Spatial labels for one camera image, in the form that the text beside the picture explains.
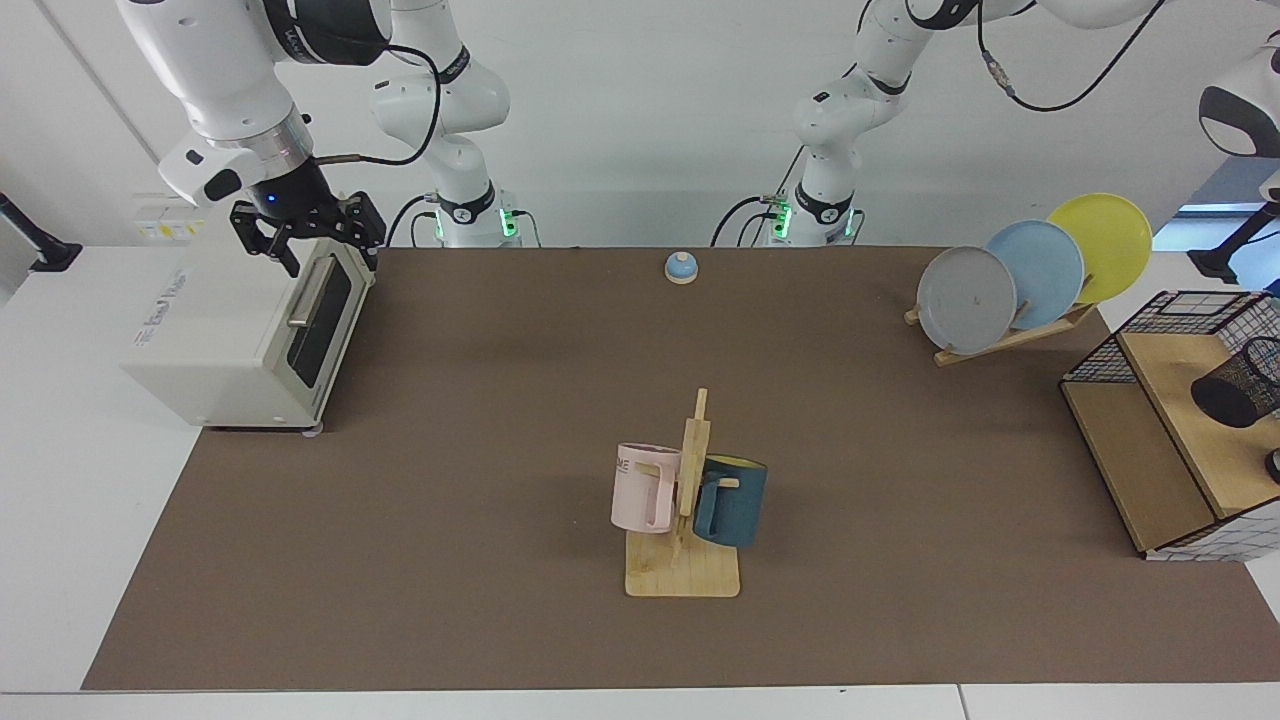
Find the black mesh cup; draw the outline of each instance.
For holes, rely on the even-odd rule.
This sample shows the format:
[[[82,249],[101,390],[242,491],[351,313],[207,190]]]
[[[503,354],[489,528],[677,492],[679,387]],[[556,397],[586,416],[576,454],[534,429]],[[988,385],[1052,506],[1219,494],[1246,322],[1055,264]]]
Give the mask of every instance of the black mesh cup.
[[[1224,425],[1248,428],[1280,410],[1280,340],[1256,337],[1192,383],[1192,397]]]

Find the yellow plate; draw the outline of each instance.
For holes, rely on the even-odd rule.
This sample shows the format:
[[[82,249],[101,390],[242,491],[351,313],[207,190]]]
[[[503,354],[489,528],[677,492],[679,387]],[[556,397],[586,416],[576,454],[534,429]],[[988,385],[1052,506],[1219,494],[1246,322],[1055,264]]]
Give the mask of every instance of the yellow plate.
[[[1071,233],[1092,275],[1080,302],[1110,300],[1138,282],[1151,260],[1151,223],[1137,205],[1096,192],[1066,201],[1048,222]]]

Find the plate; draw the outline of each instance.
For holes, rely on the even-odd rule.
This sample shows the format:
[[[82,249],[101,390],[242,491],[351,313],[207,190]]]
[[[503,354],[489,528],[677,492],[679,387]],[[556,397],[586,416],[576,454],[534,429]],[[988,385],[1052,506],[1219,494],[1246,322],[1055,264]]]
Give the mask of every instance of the plate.
[[[1075,240],[1053,223],[1023,220],[996,233],[987,250],[1014,275],[1018,306],[1015,331],[1030,331],[1056,322],[1075,305],[1084,283],[1084,256]]]
[[[1102,302],[1138,282],[1151,260],[1151,223],[1119,195],[1096,192],[1066,201],[1048,222],[1071,233],[1092,275],[1079,302]]]
[[[952,247],[925,268],[916,304],[933,345],[977,355],[1009,332],[1018,291],[998,258],[982,247]]]

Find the dark teal mug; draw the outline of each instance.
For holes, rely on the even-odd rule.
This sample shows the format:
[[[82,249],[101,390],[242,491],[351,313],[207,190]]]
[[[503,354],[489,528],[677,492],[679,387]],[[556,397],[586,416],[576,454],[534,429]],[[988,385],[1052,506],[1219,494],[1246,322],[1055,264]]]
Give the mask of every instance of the dark teal mug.
[[[769,469],[745,457],[708,455],[694,516],[694,533],[730,547],[755,542]]]

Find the brown table mat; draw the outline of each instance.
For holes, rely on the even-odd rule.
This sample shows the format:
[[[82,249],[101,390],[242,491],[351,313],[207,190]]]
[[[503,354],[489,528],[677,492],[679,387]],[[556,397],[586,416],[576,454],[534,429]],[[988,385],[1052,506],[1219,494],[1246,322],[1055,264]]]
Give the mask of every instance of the brown table mat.
[[[937,369],[936,252],[387,252],[328,430],[201,436],[84,689],[1280,680],[1244,566],[1125,534],[1057,389],[1101,319]],[[631,600],[614,445],[699,386],[771,466],[744,591]]]

